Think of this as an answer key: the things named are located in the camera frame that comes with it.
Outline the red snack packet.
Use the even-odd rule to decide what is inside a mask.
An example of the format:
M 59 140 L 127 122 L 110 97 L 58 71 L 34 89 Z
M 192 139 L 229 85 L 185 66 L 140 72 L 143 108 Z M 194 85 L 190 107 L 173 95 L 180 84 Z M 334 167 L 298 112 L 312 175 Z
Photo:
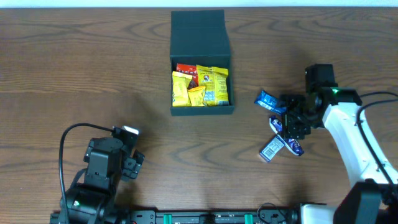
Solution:
M 187 64 L 178 63 L 177 71 L 192 76 L 192 80 L 190 81 L 188 89 L 195 88 L 198 86 L 198 73 L 196 65 L 187 65 Z

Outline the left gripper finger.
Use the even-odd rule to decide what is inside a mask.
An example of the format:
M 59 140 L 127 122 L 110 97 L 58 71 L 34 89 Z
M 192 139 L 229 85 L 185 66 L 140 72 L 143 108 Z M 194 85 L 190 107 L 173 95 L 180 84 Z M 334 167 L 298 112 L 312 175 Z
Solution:
M 123 181 L 134 180 L 137 177 L 135 166 L 136 166 L 136 161 L 133 158 L 131 157 L 126 158 L 123 162 L 123 167 L 121 169 L 122 170 L 121 180 Z
M 135 150 L 132 158 L 136 162 L 136 164 L 133 167 L 133 171 L 135 174 L 138 174 L 144 162 L 145 155 L 143 155 L 143 153 L 139 152 L 138 150 Z

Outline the yellow snack bar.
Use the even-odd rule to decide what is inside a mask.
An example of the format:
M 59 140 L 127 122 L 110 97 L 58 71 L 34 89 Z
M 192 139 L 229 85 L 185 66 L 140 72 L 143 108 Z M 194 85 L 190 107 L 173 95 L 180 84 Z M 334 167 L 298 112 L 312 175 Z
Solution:
M 173 107 L 188 107 L 191 106 L 191 102 L 188 96 L 188 86 L 192 80 L 192 76 L 180 73 L 172 72 L 172 106 Z

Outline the small yellow orange snack packet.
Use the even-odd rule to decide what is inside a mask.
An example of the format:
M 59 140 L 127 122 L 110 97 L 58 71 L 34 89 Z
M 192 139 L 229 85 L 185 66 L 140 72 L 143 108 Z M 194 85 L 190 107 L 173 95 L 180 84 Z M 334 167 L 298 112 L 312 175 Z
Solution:
M 206 106 L 205 101 L 206 86 L 198 86 L 188 90 L 188 96 L 192 107 Z

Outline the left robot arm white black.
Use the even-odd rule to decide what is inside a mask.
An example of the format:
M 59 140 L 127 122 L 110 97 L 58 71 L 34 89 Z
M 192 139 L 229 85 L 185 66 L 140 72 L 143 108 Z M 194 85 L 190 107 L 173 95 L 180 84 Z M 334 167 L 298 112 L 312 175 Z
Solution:
M 66 136 L 74 128 L 85 126 L 110 133 L 110 137 L 89 141 L 83 161 L 69 188 L 63 175 L 63 148 Z M 50 223 L 131 223 L 129 211 L 115 207 L 120 181 L 137 178 L 145 156 L 134 151 L 139 131 L 129 126 L 105 128 L 90 123 L 68 127 L 60 140 L 58 171 L 62 197 L 60 212 L 50 216 Z

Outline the large yellow Hacks candy bag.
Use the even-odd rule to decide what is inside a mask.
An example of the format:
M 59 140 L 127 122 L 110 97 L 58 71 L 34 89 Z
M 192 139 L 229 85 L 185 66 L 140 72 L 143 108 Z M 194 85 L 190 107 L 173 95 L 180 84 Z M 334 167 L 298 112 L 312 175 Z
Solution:
M 197 65 L 198 85 L 205 86 L 204 100 L 207 106 L 228 106 L 228 69 Z

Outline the purple chocolate bar wrapper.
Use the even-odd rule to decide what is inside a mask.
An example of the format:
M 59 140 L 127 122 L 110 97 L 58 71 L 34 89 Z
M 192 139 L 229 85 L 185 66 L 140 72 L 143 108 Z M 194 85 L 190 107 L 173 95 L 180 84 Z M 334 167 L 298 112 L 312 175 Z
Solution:
M 273 132 L 276 133 L 278 140 L 295 156 L 301 156 L 304 154 L 304 150 L 296 139 L 287 139 L 282 137 L 282 123 L 276 118 L 276 116 L 271 116 L 269 118 L 269 125 Z

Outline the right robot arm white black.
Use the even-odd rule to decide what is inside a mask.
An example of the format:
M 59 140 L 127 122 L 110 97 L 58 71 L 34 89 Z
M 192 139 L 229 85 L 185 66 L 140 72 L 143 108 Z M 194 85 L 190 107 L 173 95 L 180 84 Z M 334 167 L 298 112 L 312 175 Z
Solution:
M 280 95 L 282 137 L 304 139 L 312 129 L 332 136 L 351 190 L 337 207 L 302 203 L 287 223 L 397 223 L 397 170 L 374 137 L 366 106 L 353 88 L 340 88 L 331 64 L 305 69 L 305 95 Z

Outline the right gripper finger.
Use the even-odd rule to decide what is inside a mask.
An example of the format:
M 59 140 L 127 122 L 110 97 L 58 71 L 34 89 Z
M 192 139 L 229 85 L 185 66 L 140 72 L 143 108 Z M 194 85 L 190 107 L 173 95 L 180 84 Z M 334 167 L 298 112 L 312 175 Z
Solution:
M 311 127 L 291 114 L 282 117 L 282 137 L 284 139 L 303 140 L 311 134 Z
M 296 94 L 282 94 L 279 96 L 279 106 L 285 108 L 286 113 L 302 114 L 305 111 L 306 97 Z

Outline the blue cookie wrapper bar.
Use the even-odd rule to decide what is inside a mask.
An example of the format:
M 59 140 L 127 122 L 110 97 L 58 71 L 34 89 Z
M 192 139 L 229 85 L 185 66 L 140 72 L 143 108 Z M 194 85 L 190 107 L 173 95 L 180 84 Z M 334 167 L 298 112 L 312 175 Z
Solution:
M 268 94 L 265 90 L 261 90 L 260 94 L 254 100 L 254 104 L 257 104 L 275 114 L 283 115 L 287 110 L 286 107 L 277 107 L 279 99 Z

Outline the small blue card box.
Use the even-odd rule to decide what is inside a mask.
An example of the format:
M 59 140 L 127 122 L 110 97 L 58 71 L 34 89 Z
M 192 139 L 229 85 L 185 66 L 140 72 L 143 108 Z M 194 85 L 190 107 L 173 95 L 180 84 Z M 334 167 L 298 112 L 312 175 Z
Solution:
M 259 155 L 266 161 L 270 162 L 273 157 L 284 147 L 283 141 L 275 135 L 266 146 L 259 151 Z

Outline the black gift box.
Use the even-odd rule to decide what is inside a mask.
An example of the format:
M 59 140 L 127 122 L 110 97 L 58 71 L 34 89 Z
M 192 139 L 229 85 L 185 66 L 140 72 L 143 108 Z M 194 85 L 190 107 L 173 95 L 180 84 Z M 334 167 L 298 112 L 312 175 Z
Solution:
M 227 115 L 235 108 L 232 53 L 223 10 L 172 11 L 170 67 L 177 64 L 228 69 L 226 78 L 229 104 L 210 107 L 170 107 L 172 116 Z

